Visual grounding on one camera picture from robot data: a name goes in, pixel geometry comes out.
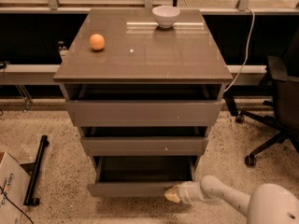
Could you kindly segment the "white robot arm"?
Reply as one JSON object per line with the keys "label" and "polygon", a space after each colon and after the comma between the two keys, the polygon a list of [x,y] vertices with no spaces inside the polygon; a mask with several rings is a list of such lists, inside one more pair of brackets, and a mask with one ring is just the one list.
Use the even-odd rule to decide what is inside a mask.
{"label": "white robot arm", "polygon": [[164,196],[173,203],[228,203],[247,219],[247,224],[299,224],[298,199],[276,184],[263,184],[248,195],[213,175],[205,175],[200,182],[175,185]]}

